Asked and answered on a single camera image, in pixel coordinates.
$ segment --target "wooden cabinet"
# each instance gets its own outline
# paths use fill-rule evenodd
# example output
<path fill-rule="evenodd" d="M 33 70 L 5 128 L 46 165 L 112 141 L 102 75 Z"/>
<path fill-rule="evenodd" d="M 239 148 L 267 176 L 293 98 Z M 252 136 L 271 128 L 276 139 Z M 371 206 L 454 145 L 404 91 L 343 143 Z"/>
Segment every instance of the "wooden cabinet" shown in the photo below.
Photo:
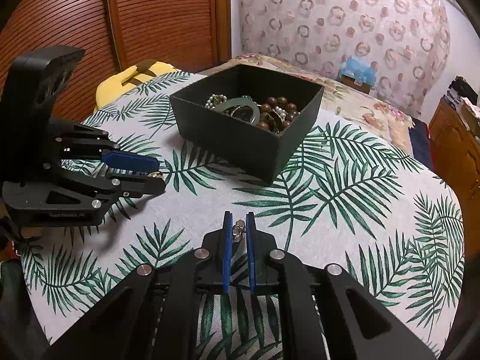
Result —
<path fill-rule="evenodd" d="M 430 122 L 435 170 L 458 197 L 463 216 L 465 257 L 480 251 L 480 146 L 444 101 Z"/>

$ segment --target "wooden door frame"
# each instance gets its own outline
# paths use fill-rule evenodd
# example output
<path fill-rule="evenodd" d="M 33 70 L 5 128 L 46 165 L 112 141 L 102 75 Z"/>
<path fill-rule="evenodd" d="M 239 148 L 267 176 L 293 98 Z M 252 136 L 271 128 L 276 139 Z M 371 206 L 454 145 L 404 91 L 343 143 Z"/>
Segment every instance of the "wooden door frame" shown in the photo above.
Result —
<path fill-rule="evenodd" d="M 130 66 L 127 49 L 122 35 L 117 0 L 104 0 L 106 24 L 112 44 L 112 54 L 118 71 Z M 232 57 L 230 0 L 210 0 L 212 31 L 212 67 L 228 61 Z"/>

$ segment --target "cardboard box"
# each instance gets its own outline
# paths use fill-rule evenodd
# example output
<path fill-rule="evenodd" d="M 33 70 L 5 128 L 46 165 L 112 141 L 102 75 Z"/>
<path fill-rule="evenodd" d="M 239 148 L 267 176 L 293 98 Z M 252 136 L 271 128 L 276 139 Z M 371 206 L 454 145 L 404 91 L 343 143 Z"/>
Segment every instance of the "cardboard box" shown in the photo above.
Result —
<path fill-rule="evenodd" d="M 213 95 L 249 95 L 257 104 L 284 96 L 299 115 L 281 134 L 206 109 Z M 314 125 L 323 86 L 285 73 L 239 64 L 207 76 L 170 96 L 182 138 L 228 160 L 268 183 L 273 182 Z"/>

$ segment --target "yellow fabric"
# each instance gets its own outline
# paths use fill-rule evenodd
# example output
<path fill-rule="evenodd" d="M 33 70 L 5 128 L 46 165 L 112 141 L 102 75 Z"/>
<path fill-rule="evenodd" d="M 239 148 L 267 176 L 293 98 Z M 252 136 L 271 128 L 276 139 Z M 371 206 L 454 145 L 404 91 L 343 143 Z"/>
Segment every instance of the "yellow fabric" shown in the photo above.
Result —
<path fill-rule="evenodd" d="M 149 70 L 155 73 L 157 76 L 160 74 L 177 71 L 177 69 L 171 66 L 171 64 L 166 64 L 164 62 L 156 62 L 150 66 Z M 132 77 L 135 77 L 137 80 L 140 80 L 143 83 L 153 78 L 147 74 L 138 73 L 137 67 L 134 65 L 130 66 L 128 69 L 125 69 L 123 72 L 106 79 L 97 87 L 97 93 L 95 95 L 97 106 L 95 110 L 104 107 L 105 105 L 119 98 L 124 93 L 128 92 L 130 89 L 135 88 L 136 85 L 133 85 L 129 82 L 125 85 L 122 85 L 125 81 L 128 81 Z"/>

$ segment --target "tablecloth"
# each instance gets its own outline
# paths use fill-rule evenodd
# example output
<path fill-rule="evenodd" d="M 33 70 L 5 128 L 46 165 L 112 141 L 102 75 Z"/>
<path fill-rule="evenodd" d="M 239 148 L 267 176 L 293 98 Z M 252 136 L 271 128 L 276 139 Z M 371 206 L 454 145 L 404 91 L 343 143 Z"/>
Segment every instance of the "tablecloth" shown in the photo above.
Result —
<path fill-rule="evenodd" d="M 311 266 L 343 266 L 438 355 L 463 277 L 453 191 L 404 151 L 326 110 L 266 186 L 180 137 L 168 95 L 201 78 L 159 76 L 85 121 L 123 150 L 156 156 L 167 187 L 157 197 L 120 198 L 98 227 L 45 229 L 21 250 L 47 338 L 54 342 L 140 263 L 171 264 L 199 247 L 221 228 L 224 211 L 234 220 L 253 211 L 279 247 Z M 105 171 L 95 161 L 63 165 Z M 250 296 L 245 252 L 244 242 L 236 244 L 229 293 L 202 298 L 201 359 L 282 358 L 277 298 Z"/>

